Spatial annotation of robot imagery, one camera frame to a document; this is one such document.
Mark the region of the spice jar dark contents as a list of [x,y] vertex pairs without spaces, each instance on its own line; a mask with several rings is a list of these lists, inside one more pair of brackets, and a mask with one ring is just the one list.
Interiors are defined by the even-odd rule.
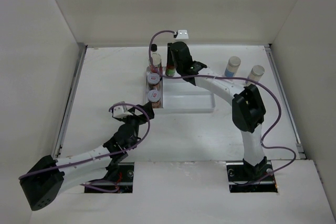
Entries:
[[152,73],[150,72],[147,75],[147,83],[148,83],[148,87],[149,90],[160,90],[161,87],[161,80],[160,80],[160,76],[157,73]]

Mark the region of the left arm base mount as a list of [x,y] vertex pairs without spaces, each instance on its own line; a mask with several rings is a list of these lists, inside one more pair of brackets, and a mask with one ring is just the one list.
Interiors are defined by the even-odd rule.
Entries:
[[135,163],[121,163],[108,170],[102,179],[88,182],[85,194],[130,194],[133,192]]

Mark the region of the dark sauce bottle black cap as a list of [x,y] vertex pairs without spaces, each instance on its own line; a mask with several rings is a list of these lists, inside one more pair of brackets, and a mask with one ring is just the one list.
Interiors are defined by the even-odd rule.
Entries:
[[152,44],[150,46],[151,59],[149,59],[149,68],[151,73],[162,74],[162,58],[157,52],[157,45]]

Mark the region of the green bottle yellow cap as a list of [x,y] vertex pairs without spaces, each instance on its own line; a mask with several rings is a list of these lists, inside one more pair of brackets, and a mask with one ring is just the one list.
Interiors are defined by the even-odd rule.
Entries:
[[176,73],[175,65],[167,64],[165,69],[165,75],[167,77],[174,77]]

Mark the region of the spice jar orange contents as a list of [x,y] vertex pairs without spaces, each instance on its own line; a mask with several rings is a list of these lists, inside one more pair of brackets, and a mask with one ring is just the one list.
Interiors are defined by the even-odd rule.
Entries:
[[161,107],[161,94],[158,90],[150,90],[147,93],[147,99],[152,104],[152,108],[158,109]]

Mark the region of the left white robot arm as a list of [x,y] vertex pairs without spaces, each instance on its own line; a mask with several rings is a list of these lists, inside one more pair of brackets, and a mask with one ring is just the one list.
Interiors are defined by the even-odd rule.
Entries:
[[119,163],[144,140],[139,137],[139,127],[150,124],[154,110],[151,102],[144,105],[119,102],[109,112],[122,125],[104,144],[71,157],[44,156],[19,178],[32,211],[45,208],[58,195],[78,185],[92,186],[98,180],[116,179]]

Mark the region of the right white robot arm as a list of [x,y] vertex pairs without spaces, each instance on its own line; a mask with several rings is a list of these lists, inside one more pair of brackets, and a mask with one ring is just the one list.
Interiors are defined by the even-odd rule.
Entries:
[[232,121],[241,131],[244,146],[244,175],[251,180],[262,175],[267,163],[261,146],[261,129],[266,109],[258,88],[247,87],[232,81],[219,79],[204,63],[194,61],[186,43],[170,43],[168,50],[172,56],[176,72],[183,80],[203,88],[222,98],[232,107]]

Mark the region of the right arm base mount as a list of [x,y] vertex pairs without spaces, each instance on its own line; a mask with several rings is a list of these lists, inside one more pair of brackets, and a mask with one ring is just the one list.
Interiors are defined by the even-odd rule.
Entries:
[[274,175],[267,176],[261,181],[259,178],[272,172],[271,161],[261,169],[258,175],[248,174],[243,162],[226,163],[229,191],[231,193],[277,193],[278,188]]

